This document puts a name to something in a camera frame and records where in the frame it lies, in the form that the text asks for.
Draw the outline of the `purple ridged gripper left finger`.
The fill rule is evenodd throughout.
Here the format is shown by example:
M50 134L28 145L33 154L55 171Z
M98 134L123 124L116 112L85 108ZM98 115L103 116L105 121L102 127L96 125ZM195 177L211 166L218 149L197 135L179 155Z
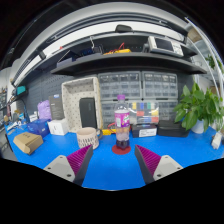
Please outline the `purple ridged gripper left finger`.
M68 156L59 155L44 170L81 186L92 155L93 146L88 145Z

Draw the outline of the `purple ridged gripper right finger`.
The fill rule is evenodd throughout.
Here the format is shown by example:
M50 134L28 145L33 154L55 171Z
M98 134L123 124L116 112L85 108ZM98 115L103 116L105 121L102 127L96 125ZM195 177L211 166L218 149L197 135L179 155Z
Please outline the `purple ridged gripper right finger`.
M138 160L145 184L160 180L182 169L182 166L169 155L160 156L140 145L135 146L134 154Z

